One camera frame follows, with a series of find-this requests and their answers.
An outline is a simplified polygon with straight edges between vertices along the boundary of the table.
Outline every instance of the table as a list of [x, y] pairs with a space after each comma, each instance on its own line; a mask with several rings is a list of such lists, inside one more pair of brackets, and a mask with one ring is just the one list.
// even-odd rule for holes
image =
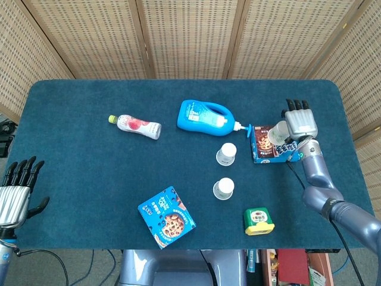
[[[274, 125], [286, 98], [306, 99], [319, 128], [330, 174], [346, 200], [372, 213], [337, 86], [327, 80], [44, 80], [30, 90], [8, 164], [45, 160], [30, 206], [46, 210], [17, 230], [32, 248], [158, 248], [137, 206], [173, 185], [197, 227], [171, 249], [341, 248], [327, 221], [307, 209], [285, 164], [254, 164], [245, 132], [224, 137], [177, 128], [185, 99], [226, 106], [243, 125]], [[110, 114], [163, 125], [159, 140], [122, 132]], [[229, 167], [216, 152], [232, 142]], [[301, 163], [293, 164], [303, 176]], [[235, 182], [231, 199], [212, 192], [222, 177]], [[243, 212], [267, 207], [275, 229], [245, 235]], [[358, 244], [346, 236], [348, 244]]]

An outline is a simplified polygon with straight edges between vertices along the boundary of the cookie image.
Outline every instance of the cookie image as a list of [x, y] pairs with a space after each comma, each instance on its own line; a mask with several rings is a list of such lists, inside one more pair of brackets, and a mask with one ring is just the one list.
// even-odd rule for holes
[[169, 238], [178, 237], [184, 231], [184, 220], [177, 213], [168, 214], [162, 231]]

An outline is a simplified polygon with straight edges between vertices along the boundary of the snack box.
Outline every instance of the snack box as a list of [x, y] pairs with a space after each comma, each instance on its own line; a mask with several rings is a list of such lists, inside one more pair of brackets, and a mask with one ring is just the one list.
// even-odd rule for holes
[[196, 227], [172, 186], [140, 204], [138, 210], [161, 249]]
[[[273, 126], [253, 126], [250, 133], [250, 143], [254, 163], [284, 163], [296, 150], [296, 142], [283, 145], [273, 145], [267, 137]], [[299, 151], [295, 151], [291, 162], [300, 160]]]

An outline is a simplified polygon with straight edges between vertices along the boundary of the paper cup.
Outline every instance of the paper cup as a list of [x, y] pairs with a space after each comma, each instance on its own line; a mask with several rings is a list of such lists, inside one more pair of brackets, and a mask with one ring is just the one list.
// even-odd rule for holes
[[273, 145], [283, 145], [289, 136], [287, 122], [284, 120], [278, 122], [278, 124], [271, 128], [267, 134], [268, 140]]
[[213, 186], [213, 194], [219, 200], [227, 200], [233, 195], [234, 182], [229, 178], [222, 178]]
[[230, 166], [235, 160], [237, 148], [233, 143], [225, 143], [216, 154], [217, 162], [222, 166]]

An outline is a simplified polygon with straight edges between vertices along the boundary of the plastic bottle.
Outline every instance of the plastic bottle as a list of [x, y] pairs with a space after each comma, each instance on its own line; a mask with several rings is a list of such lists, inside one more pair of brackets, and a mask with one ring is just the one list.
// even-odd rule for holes
[[213, 102], [184, 100], [181, 104], [177, 127], [214, 136], [225, 136], [232, 131], [248, 128], [234, 120], [224, 106]]
[[110, 115], [108, 121], [116, 124], [120, 130], [143, 134], [155, 140], [159, 139], [161, 132], [160, 123], [143, 121], [130, 115]]

